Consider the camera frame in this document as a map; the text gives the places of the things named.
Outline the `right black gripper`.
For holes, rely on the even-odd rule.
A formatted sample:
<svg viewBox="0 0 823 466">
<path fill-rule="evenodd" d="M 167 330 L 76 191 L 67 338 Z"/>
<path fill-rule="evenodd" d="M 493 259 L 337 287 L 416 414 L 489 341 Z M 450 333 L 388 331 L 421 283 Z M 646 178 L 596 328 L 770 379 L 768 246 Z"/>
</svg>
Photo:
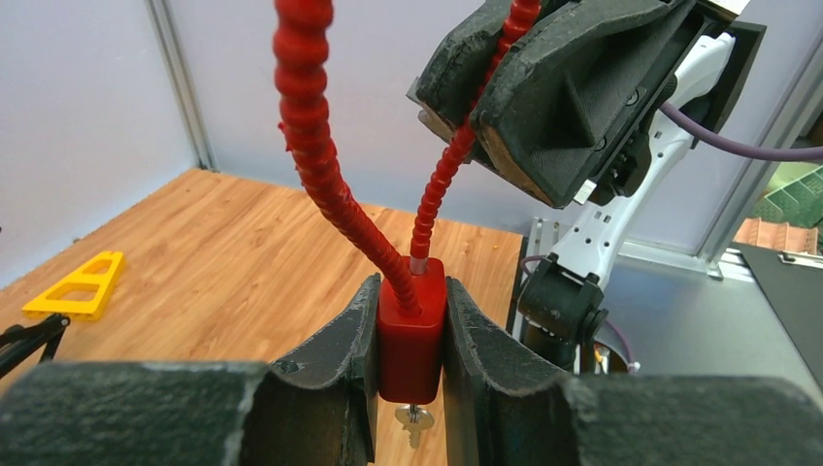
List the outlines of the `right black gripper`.
<svg viewBox="0 0 823 466">
<path fill-rule="evenodd" d="M 470 115 L 478 142 L 552 208 L 634 196 L 654 114 L 704 24 L 694 1 L 569 2 L 501 62 Z"/>
</svg>

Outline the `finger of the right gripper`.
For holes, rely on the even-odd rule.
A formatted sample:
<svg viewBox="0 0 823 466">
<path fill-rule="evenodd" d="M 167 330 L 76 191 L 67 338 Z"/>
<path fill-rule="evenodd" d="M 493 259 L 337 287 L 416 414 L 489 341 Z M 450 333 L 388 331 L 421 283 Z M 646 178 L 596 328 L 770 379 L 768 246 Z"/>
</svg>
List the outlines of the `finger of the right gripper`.
<svg viewBox="0 0 823 466">
<path fill-rule="evenodd" d="M 482 151 L 494 161 L 511 160 L 502 126 L 514 96 L 508 69 L 511 61 L 503 59 L 487 87 L 480 87 L 499 50 L 509 13 L 509 1 L 483 2 L 443 37 L 411 88 L 411 98 L 421 107 L 420 121 L 445 143 L 471 114 L 472 101 L 479 99 L 480 111 L 488 121 L 477 119 L 470 124 L 477 127 L 474 132 Z"/>
</svg>

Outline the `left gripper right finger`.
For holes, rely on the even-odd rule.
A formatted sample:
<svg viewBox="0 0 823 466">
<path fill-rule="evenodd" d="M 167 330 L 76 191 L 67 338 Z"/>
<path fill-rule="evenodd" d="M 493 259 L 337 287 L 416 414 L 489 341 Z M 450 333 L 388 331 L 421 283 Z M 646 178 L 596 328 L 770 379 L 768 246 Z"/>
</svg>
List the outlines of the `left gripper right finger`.
<svg viewBox="0 0 823 466">
<path fill-rule="evenodd" d="M 821 409 L 777 378 L 574 375 L 446 282 L 451 465 L 818 465 Z"/>
</svg>

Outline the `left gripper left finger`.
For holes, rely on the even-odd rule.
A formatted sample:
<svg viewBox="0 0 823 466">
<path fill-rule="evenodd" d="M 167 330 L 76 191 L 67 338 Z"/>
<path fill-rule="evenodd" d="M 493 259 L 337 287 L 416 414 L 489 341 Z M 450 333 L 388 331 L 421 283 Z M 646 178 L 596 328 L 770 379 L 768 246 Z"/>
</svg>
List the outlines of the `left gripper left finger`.
<svg viewBox="0 0 823 466">
<path fill-rule="evenodd" d="M 51 362 L 1 398 L 5 465 L 365 465 L 376 456 L 380 279 L 260 361 Z"/>
</svg>

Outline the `red tag with cord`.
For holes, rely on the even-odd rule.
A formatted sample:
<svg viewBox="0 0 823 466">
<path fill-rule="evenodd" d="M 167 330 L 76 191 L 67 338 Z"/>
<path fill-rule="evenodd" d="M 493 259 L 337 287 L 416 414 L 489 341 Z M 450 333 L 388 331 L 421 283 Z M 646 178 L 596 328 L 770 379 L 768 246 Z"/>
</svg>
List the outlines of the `red tag with cord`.
<svg viewBox="0 0 823 466">
<path fill-rule="evenodd" d="M 338 1 L 334 9 L 328 98 L 343 176 L 386 237 L 406 249 L 424 179 L 444 146 L 419 122 L 406 93 L 441 38 L 477 2 Z M 280 258 L 295 278 L 261 324 L 264 357 L 303 341 L 374 272 L 309 199 L 302 206 L 307 223 Z M 437 220 L 434 253 L 499 324 L 510 308 L 515 247 L 535 209 L 522 193 L 473 165 L 460 170 Z"/>
</svg>

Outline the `small silver tag key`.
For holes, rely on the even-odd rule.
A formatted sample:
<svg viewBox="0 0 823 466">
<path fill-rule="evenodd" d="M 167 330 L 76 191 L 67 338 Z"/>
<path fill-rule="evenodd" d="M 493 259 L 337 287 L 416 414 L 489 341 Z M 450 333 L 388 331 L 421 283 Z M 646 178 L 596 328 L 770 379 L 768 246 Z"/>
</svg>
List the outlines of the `small silver tag key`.
<svg viewBox="0 0 823 466">
<path fill-rule="evenodd" d="M 400 405 L 395 409 L 395 418 L 402 424 L 402 427 L 409 434 L 409 445 L 412 449 L 417 449 L 420 444 L 422 433 L 434 427 L 436 420 L 434 416 L 416 404 Z"/>
</svg>

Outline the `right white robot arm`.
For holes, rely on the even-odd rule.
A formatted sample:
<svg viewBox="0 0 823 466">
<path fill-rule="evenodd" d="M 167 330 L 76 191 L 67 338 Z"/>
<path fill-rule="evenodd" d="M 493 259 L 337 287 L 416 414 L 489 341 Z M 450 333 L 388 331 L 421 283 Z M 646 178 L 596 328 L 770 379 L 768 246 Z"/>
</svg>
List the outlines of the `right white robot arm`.
<svg viewBox="0 0 823 466">
<path fill-rule="evenodd" d="M 708 1 L 486 1 L 411 88 L 420 119 L 548 207 L 579 203 L 518 299 L 526 345 L 565 369 L 607 317 L 609 275 L 657 185 L 717 132 L 766 29 Z"/>
</svg>

